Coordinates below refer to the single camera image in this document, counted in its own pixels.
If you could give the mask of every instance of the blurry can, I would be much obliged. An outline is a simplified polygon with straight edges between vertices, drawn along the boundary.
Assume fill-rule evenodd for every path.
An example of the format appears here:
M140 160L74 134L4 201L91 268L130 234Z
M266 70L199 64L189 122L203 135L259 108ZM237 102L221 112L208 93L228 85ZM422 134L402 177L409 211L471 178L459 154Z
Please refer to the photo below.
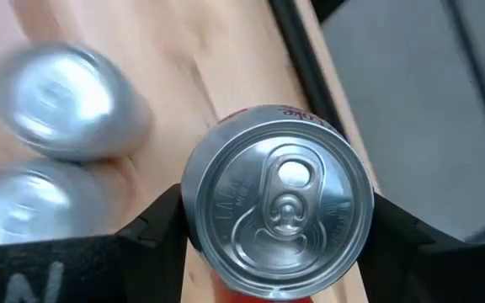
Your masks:
M365 243L374 206L344 138L288 106L223 120L195 148L181 186L195 248L229 288L272 300L340 279Z
M36 151L85 161L120 156L142 144L149 110L108 59L53 43L3 61L0 116Z
M129 188L110 165L37 159L0 171L0 245L107 234Z

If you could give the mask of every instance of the wooden plank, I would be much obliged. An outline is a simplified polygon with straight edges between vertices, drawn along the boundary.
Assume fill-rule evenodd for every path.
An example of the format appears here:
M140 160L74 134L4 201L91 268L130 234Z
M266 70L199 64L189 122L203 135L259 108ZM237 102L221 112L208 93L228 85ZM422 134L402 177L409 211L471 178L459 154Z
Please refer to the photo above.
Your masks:
M306 24L317 26L315 17ZM0 0L0 58L43 40L106 55L152 110L144 147L112 162L132 193L114 229L180 181L192 149L219 118L257 104L305 106L264 0ZM33 156L0 124L0 166ZM364 301L358 268L314 300ZM189 247L182 302L213 301L211 271Z

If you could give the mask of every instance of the aluminum can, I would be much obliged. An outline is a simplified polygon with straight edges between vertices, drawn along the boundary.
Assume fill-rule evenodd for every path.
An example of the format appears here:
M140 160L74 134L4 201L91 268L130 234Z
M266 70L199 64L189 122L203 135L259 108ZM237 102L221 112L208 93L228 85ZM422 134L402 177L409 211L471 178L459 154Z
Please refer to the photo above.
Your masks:
M181 187L195 248L227 287L269 300L307 297L340 279L374 208L347 141L289 106L244 109L211 129Z
M149 108L97 52L63 43L15 51L0 66L0 116L21 141L54 158L124 155L143 143Z
M125 180L112 167L15 163L0 170L0 245L107 234L125 195Z

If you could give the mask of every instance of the pull tab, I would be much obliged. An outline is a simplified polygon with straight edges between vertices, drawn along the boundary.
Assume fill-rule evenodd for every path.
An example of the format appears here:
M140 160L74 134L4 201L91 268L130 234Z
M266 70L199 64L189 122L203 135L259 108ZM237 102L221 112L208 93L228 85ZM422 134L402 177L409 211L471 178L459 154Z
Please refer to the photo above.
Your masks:
M275 236L293 237L302 233L316 208L322 170L317 155L310 151L309 156L286 154L269 166L262 200L263 217Z

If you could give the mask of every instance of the wood grain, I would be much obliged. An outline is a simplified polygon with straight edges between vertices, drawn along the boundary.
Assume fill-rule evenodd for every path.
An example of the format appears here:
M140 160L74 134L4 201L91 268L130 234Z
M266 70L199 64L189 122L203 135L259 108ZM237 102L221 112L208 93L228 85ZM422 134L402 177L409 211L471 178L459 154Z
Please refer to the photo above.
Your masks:
M315 40L321 34L312 9L307 0L299 5ZM180 181L192 149L219 118L258 104L305 107L264 0L0 0L0 58L46 40L104 54L152 110L144 147L115 160L133 199L114 228ZM0 166L34 155L0 124ZM182 302L214 301L210 273L189 246ZM358 267L314 300L366 301Z

